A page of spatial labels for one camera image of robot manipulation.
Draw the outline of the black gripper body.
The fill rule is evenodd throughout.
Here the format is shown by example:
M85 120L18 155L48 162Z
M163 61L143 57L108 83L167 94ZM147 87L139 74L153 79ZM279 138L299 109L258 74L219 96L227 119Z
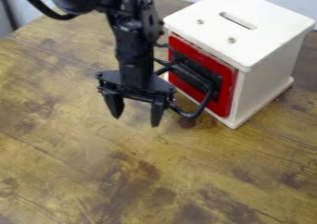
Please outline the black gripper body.
M119 69L97 73L99 93L119 94L124 99L148 104L160 100L166 107L172 99L175 88L153 70L153 47L159 31L147 32L136 20L116 22L111 29L115 36Z

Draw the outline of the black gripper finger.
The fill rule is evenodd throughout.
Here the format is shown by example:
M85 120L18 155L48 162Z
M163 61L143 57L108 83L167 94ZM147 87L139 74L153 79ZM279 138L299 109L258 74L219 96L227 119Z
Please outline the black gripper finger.
M124 98L119 94L103 94L108 111L115 118L119 118L124 111Z
M151 126L156 127L159 125L161 115L164 112L164 102L156 100L151 105Z

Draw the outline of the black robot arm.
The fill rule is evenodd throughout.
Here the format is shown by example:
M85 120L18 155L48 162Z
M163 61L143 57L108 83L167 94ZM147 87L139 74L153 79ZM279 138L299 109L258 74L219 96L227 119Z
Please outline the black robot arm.
M163 34L163 21L153 0L26 0L50 19L71 20L97 11L105 14L115 37L116 70L96 73L97 92L117 118L125 98L151 105L151 125L159 125L174 99L175 87L153 70L153 47Z

